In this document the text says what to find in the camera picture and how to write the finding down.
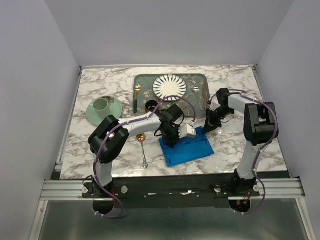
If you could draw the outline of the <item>blue cloth napkin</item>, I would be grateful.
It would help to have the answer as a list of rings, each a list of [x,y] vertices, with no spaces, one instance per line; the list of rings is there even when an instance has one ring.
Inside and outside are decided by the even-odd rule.
[[[165,162],[168,167],[209,157],[215,153],[207,136],[202,133],[203,129],[203,126],[197,127],[195,129],[196,136],[194,138],[186,137],[179,141],[174,147],[165,145],[163,138],[159,139]]]

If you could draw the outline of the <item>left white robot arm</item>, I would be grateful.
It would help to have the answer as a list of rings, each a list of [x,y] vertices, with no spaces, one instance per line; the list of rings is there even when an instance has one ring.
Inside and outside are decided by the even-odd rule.
[[[128,139],[148,132],[160,132],[164,144],[174,147],[188,134],[195,134],[193,126],[175,123],[184,116],[178,105],[160,110],[160,104],[150,100],[145,107],[147,113],[138,117],[117,119],[113,115],[107,116],[88,138],[89,149],[95,154],[93,191],[101,198],[110,194],[113,161],[120,155]]]

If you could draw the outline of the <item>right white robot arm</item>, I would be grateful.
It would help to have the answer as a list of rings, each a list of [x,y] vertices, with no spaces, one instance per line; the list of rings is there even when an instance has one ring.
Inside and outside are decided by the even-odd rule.
[[[230,191],[241,196],[252,190],[264,149],[278,137],[279,127],[273,102],[262,102],[245,96],[245,92],[221,88],[215,94],[220,106],[206,110],[203,134],[222,127],[222,120],[235,111],[244,114],[243,133],[246,146],[239,166],[231,177]]]

